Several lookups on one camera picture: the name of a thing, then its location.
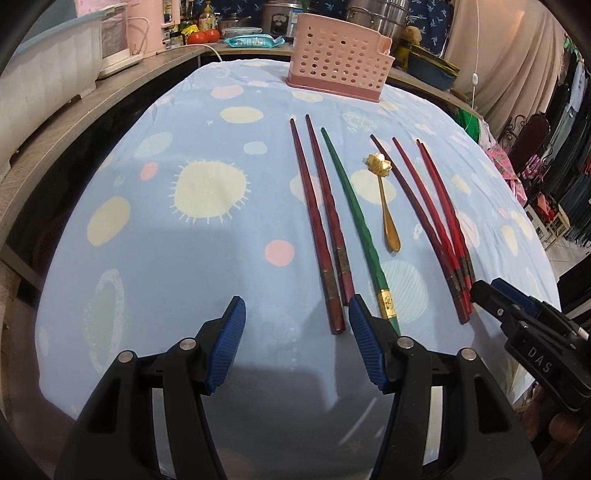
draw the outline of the curtain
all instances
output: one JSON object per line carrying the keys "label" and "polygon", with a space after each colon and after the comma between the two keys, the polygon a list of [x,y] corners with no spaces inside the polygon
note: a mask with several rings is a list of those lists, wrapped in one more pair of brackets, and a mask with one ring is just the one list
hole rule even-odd
{"label": "curtain", "polygon": [[421,46],[440,56],[452,26],[453,6],[449,0],[411,0],[408,25],[421,31]]}
{"label": "curtain", "polygon": [[564,30],[538,0],[455,0],[444,58],[461,69],[455,88],[472,97],[498,136],[512,116],[545,112],[560,73]]}

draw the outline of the red chopstick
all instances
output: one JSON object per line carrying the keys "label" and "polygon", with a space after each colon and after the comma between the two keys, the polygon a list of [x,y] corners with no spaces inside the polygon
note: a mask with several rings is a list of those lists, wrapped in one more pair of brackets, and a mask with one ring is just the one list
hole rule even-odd
{"label": "red chopstick", "polygon": [[439,175],[439,172],[435,167],[435,163],[433,162],[427,147],[425,147],[425,145],[420,140],[417,140],[417,145],[419,150],[421,150],[421,155],[423,156],[425,166],[427,167],[427,171],[429,172],[433,184],[435,185],[435,190],[437,191],[439,201],[441,202],[441,206],[443,208],[443,213],[445,214],[447,220],[447,226],[449,227],[450,233],[452,235],[452,242],[454,244],[454,248],[456,249],[456,254],[460,259],[460,265],[464,271],[466,287],[469,290],[472,287],[472,284],[476,281],[476,278],[474,276],[472,260],[470,259],[470,252],[466,246],[466,239],[462,233],[460,222],[457,219],[456,209],[453,206],[452,199],[450,198],[449,193],[443,184],[441,175]]}
{"label": "red chopstick", "polygon": [[427,206],[427,210],[429,212],[429,215],[431,215],[433,223],[435,224],[435,230],[436,230],[437,235],[439,237],[439,241],[441,242],[441,245],[443,247],[443,252],[444,252],[444,254],[447,255],[447,257],[450,261],[450,264],[452,266],[453,272],[455,274],[455,277],[457,278],[457,280],[460,284],[460,288],[462,289],[462,301],[464,302],[464,310],[466,312],[470,312],[472,309],[472,304],[470,302],[470,295],[468,293],[468,290],[466,289],[466,283],[464,281],[464,274],[462,272],[460,262],[458,261],[458,257],[453,250],[452,243],[450,242],[449,237],[447,236],[447,232],[445,230],[445,226],[443,225],[443,222],[441,221],[441,217],[439,216],[439,212],[437,211],[437,208],[435,207],[433,200],[431,200],[431,196],[429,195],[429,192],[427,191],[427,189],[423,183],[423,180],[421,179],[421,177],[417,173],[417,170],[414,168],[413,162],[411,162],[410,158],[408,158],[408,155],[406,155],[406,152],[402,148],[402,145],[400,145],[400,143],[398,142],[396,137],[392,137],[392,141],[394,142],[394,145],[396,145],[398,152],[400,152],[400,156],[402,157],[402,159],[404,160],[404,163],[406,164],[408,170],[410,171],[410,174],[413,177],[414,183],[417,185],[418,191],[421,193],[421,197],[423,197],[423,200],[425,202],[425,205]]}
{"label": "red chopstick", "polygon": [[306,115],[306,124],[308,125],[308,133],[310,134],[310,142],[312,143],[312,152],[314,152],[314,160],[316,162],[316,170],[318,170],[318,178],[320,179],[324,205],[326,205],[326,217],[329,222],[330,240],[332,242],[337,273],[339,276],[340,298],[343,305],[347,306],[349,300],[355,295],[355,288],[353,287],[353,276],[351,275],[349,257],[347,256],[347,248],[345,247],[345,237],[340,229],[339,214],[336,211],[335,199],[332,196],[332,191],[330,189],[329,176],[326,174],[322,153],[320,152],[318,140],[316,139],[314,128],[312,127],[312,120],[310,120],[309,115]]}
{"label": "red chopstick", "polygon": [[423,230],[425,230],[425,234],[427,235],[429,242],[431,243],[431,247],[433,248],[433,251],[435,252],[436,257],[439,260],[439,265],[441,266],[441,270],[443,271],[443,275],[445,276],[445,279],[447,280],[447,285],[449,287],[450,293],[452,294],[453,303],[456,306],[457,316],[460,319],[460,323],[461,324],[466,323],[469,320],[469,315],[468,315],[467,311],[465,310],[465,306],[462,301],[462,289],[460,288],[460,284],[458,283],[457,278],[453,274],[453,269],[452,269],[452,265],[450,263],[450,260],[444,254],[443,247],[441,246],[441,243],[439,242],[439,239],[437,238],[437,234],[435,233],[435,230],[433,230],[433,227],[431,226],[431,223],[429,222],[429,219],[427,218],[427,215],[425,214],[423,207],[421,207],[421,204],[419,203],[419,201],[415,197],[410,186],[408,186],[408,183],[406,182],[406,180],[404,180],[404,177],[400,173],[398,167],[394,164],[394,162],[390,158],[390,155],[388,155],[388,152],[386,152],[384,150],[383,146],[380,144],[378,139],[375,138],[374,135],[371,135],[371,139],[375,143],[375,146],[378,147],[378,150],[380,151],[380,153],[386,158],[386,160],[388,160],[390,162],[390,165],[392,165],[392,173],[394,173],[394,176],[398,180],[400,186],[404,190],[404,193],[408,197],[408,200],[410,201],[411,205],[413,206],[413,209],[414,209],[415,213],[417,214],[418,220],[421,223]]}
{"label": "red chopstick", "polygon": [[324,234],[324,228],[322,227],[322,218],[320,217],[320,211],[318,210],[318,204],[316,203],[310,172],[308,171],[308,166],[306,164],[304,149],[301,147],[300,136],[298,135],[296,123],[293,118],[290,119],[290,125],[291,135],[294,139],[295,153],[298,164],[300,165],[301,182],[304,186],[304,195],[306,197],[308,216],[310,217],[310,225],[312,227],[316,258],[318,260],[318,267],[320,268],[320,276],[324,287],[324,298],[329,316],[330,331],[332,334],[337,335],[338,333],[345,331],[345,319],[343,318],[343,310],[340,305],[335,272],[333,271],[329,247],[326,243],[326,235]]}

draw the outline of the pink plastic basket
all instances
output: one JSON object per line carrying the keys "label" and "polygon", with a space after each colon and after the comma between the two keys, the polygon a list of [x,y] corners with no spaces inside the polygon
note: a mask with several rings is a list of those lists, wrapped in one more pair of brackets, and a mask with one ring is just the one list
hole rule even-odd
{"label": "pink plastic basket", "polygon": [[370,28],[300,14],[287,84],[379,102],[394,58],[392,39]]}

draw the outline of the stainless steel pot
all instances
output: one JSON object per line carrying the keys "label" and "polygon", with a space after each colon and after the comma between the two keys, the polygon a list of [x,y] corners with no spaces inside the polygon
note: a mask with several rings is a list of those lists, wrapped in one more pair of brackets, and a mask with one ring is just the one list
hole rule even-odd
{"label": "stainless steel pot", "polygon": [[250,27],[251,20],[252,17],[239,18],[236,14],[232,14],[228,18],[219,20],[217,22],[217,30],[220,32],[220,38],[223,38],[224,28]]}
{"label": "stainless steel pot", "polygon": [[346,20],[377,30],[396,43],[407,25],[409,5],[410,0],[349,0]]}

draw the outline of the polka dot tablecloth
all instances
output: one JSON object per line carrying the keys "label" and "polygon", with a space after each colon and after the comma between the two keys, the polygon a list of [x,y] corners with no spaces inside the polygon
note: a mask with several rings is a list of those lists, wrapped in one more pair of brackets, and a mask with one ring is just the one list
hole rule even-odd
{"label": "polka dot tablecloth", "polygon": [[204,399],[224,465],[241,479],[361,479],[375,462],[392,399],[370,383],[350,329],[330,334],[291,117],[323,212],[307,113],[317,129],[356,291],[377,314],[320,136],[320,127],[328,130],[373,234],[403,334],[440,352],[475,348],[511,398],[527,384],[504,353],[495,319],[477,309],[460,325],[431,245],[392,177],[384,187],[402,250],[386,250],[378,182],[363,164],[376,150],[371,134],[414,186],[390,140],[399,139],[439,207],[414,141],[426,144],[477,278],[503,277],[555,305],[557,289],[509,188],[438,107],[389,86],[379,104],[291,89],[287,69],[267,60],[202,67],[157,100],[109,154],[47,277],[36,330],[40,387],[76,417],[118,352],[164,352],[240,295],[247,320],[235,363]]}

